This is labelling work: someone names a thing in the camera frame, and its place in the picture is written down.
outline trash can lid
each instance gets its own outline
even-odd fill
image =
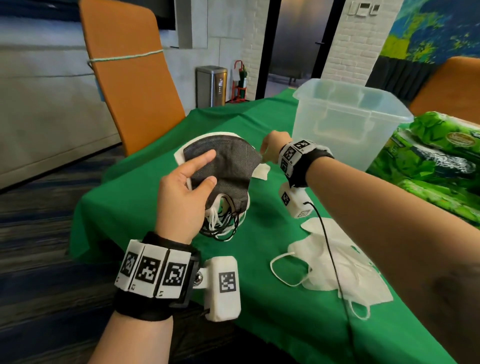
[[[225,73],[227,72],[227,69],[224,67],[218,67],[218,66],[200,66],[200,67],[197,67],[197,71],[203,72],[203,73],[215,74],[215,73]]]

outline stack of green packages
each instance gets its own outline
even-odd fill
[[[368,172],[480,229],[480,127],[438,112],[390,137]]]

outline hand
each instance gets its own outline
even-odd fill
[[[262,146],[260,147],[262,163],[272,162],[277,164],[280,150],[285,146],[285,144],[290,143],[291,141],[292,138],[287,132],[278,132],[273,130],[264,138]]]
[[[215,158],[215,150],[183,163],[160,180],[156,209],[156,233],[177,243],[190,244],[205,218],[205,203],[216,185],[216,178],[206,178],[190,191],[187,178]]]

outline light green rope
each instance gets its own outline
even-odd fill
[[[90,68],[92,67],[93,62],[105,62],[105,61],[118,61],[118,60],[128,60],[130,58],[139,58],[139,57],[145,57],[145,56],[150,56],[151,54],[156,54],[156,53],[161,53],[163,52],[163,49],[159,50],[153,50],[151,52],[147,53],[142,53],[142,54],[133,54],[131,56],[119,56],[119,57],[107,57],[107,58],[92,58],[91,60],[88,60],[88,65]]]

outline orange chair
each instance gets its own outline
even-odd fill
[[[113,0],[81,0],[80,15],[90,59],[162,49],[149,9]],[[163,53],[93,62],[92,68],[127,156],[185,118]]]
[[[480,124],[480,59],[448,59],[420,90],[410,111],[415,116],[438,111]]]

